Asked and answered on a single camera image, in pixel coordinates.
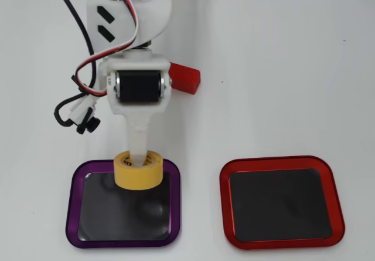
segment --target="white table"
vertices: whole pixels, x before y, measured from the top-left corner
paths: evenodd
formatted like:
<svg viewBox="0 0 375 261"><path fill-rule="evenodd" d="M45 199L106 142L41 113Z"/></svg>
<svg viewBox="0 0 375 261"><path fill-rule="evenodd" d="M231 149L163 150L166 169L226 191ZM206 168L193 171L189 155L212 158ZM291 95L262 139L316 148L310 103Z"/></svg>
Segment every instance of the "white table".
<svg viewBox="0 0 375 261"><path fill-rule="evenodd" d="M83 19L85 1L72 0ZM174 4L153 49L200 69L202 84L173 92L149 147L180 169L180 236L162 249L78 250L64 232L71 176L127 150L124 120L101 100L95 133L60 127L54 107L76 93L70 76L87 56L81 33L62 0L0 0L0 260L374 260L375 0ZM223 232L221 168L287 155L333 169L343 240L237 250Z"/></svg>

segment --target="black knob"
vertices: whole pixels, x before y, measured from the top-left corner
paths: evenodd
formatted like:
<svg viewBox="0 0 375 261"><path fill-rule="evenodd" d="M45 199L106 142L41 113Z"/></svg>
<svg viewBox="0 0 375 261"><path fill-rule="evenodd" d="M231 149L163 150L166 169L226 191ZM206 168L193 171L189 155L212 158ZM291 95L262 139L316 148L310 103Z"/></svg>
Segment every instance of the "black knob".
<svg viewBox="0 0 375 261"><path fill-rule="evenodd" d="M95 131L96 128L98 128L100 124L100 119L96 117L92 117L86 124L86 129L88 132L92 133Z"/></svg>

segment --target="black slot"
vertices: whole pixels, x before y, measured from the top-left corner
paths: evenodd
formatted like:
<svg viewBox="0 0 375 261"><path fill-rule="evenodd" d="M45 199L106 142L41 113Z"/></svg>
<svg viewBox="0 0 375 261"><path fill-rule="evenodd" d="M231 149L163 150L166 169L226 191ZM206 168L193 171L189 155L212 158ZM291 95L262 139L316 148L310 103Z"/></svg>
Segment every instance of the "black slot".
<svg viewBox="0 0 375 261"><path fill-rule="evenodd" d="M112 35L111 32L109 32L103 25L98 26L98 31L100 34L103 35L104 38L106 38L109 42L112 42L115 40L115 36Z"/></svg>
<svg viewBox="0 0 375 261"><path fill-rule="evenodd" d="M105 19L109 24L113 23L115 18L103 7L98 6L98 13Z"/></svg>

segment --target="white plastic mount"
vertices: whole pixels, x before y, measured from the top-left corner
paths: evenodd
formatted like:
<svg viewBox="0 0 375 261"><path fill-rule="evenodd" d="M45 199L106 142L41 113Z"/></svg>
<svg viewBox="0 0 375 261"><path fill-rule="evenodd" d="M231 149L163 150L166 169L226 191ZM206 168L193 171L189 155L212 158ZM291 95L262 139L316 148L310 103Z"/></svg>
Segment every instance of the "white plastic mount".
<svg viewBox="0 0 375 261"><path fill-rule="evenodd" d="M139 31L136 40L129 48L149 42L159 36L167 27L172 13L172 0L132 0L138 14ZM103 7L114 20L108 22L99 12ZM105 38L98 27L104 27L113 37ZM134 20L123 1L88 0L87 31L95 52L102 52L129 40L135 30Z"/></svg>
<svg viewBox="0 0 375 261"><path fill-rule="evenodd" d="M171 99L169 68L171 64L162 56L149 49L134 49L111 56L100 66L100 75L107 77L107 96L112 112L127 119L128 146L133 166L143 166L147 155L147 134L151 118L163 113ZM123 104L115 91L117 70L160 70L164 79L164 94L157 103Z"/></svg>

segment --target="yellow tape roll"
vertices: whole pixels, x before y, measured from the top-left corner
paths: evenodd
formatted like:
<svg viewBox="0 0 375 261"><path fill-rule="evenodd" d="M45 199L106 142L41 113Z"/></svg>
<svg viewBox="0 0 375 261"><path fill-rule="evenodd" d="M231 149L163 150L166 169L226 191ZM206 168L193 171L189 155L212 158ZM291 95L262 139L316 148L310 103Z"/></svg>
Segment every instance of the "yellow tape roll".
<svg viewBox="0 0 375 261"><path fill-rule="evenodd" d="M114 159L115 183L123 189L140 191L158 186L163 180L163 158L153 151L147 152L145 165L132 167L130 152Z"/></svg>

